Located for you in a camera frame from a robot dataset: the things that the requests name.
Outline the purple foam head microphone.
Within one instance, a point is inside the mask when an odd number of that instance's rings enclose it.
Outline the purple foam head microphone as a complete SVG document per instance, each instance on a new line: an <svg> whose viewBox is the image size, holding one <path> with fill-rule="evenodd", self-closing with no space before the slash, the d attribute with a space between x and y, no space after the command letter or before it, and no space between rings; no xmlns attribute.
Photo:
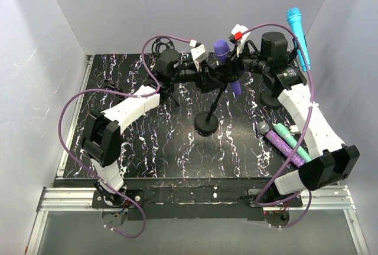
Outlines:
<svg viewBox="0 0 378 255"><path fill-rule="evenodd" d="M214 43L214 54L218 58L219 62L226 62L229 51L230 47L227 41L218 40ZM242 93L240 82L236 80L234 82L230 82L230 85L235 96L240 96Z"/></svg>

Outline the purple glitter silver mesh microphone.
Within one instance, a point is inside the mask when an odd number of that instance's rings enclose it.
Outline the purple glitter silver mesh microphone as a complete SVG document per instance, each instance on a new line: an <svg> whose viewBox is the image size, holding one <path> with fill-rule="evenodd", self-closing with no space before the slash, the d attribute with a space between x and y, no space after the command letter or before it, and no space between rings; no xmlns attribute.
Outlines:
<svg viewBox="0 0 378 255"><path fill-rule="evenodd" d="M272 129L266 122L259 122L256 125L257 133L264 136L278 151L280 151L286 157L289 157L293 149ZM291 162L300 167L305 164L305 160L302 159L297 153L291 158Z"/></svg>

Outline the mint green microphone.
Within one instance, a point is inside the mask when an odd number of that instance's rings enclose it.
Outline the mint green microphone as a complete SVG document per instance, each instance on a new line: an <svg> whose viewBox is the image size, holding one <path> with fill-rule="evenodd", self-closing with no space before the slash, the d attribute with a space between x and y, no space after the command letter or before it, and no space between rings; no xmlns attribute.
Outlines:
<svg viewBox="0 0 378 255"><path fill-rule="evenodd" d="M290 131L281 123L277 123L273 127L275 133L277 133L292 149L297 145L296 139L291 135ZM303 147L299 147L296 153L307 163L312 159Z"/></svg>

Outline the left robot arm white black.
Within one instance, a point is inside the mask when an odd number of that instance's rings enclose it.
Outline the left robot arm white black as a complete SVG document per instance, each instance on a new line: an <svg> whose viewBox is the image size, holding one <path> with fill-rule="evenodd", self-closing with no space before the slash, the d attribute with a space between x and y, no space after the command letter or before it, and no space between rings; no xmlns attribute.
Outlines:
<svg viewBox="0 0 378 255"><path fill-rule="evenodd" d="M81 147L89 156L100 181L97 190L106 193L106 202L114 208L126 200L124 181L117 160L122 146L122 134L134 121L168 99L177 83L193 82L205 92L224 92L227 83L218 78L217 71L206 62L201 70L193 62L180 61L177 50L167 49L157 56L153 78L142 85L135 97L127 97L110 109L89 114L81 141Z"/></svg>

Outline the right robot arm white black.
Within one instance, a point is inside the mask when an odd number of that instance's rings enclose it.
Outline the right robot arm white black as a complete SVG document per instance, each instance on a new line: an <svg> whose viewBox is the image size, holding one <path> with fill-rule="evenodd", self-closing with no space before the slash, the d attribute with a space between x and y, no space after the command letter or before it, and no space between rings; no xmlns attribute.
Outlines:
<svg viewBox="0 0 378 255"><path fill-rule="evenodd" d="M296 171L279 176L274 187L267 191L268 201L274 206L283 205L289 194L315 191L327 185L347 179L352 172L360 152L354 145L346 143L333 131L318 105L314 102L302 71L293 64L288 52L288 41L280 32L266 32L262 35L259 50L250 51L248 35L232 32L230 49L225 40L214 43L214 52L221 65L229 66L238 81L241 70L261 74L269 97L283 106L290 114L299 132L304 137L310 161L299 165Z"/></svg>

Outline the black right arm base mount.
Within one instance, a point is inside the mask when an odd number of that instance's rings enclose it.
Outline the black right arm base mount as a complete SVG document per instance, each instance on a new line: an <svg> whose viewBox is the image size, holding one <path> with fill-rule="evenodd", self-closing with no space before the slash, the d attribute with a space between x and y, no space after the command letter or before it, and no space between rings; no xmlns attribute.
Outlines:
<svg viewBox="0 0 378 255"><path fill-rule="evenodd" d="M247 190L247 203L253 207L253 208L259 208L259 206L256 204L256 198L258 197L260 193L260 189L256 188L251 188ZM273 192L271 189L268 189L260 198L259 202L260 203L269 203L269 202L275 202L280 200L280 204L277 205L276 207L281 207L283 206L283 201L285 198L291 196L292 194L287 194L287 195L280 195L277 192ZM289 208L299 208L303 206L303 202L300 196L295 197L291 199L288 202L288 207Z"/></svg>

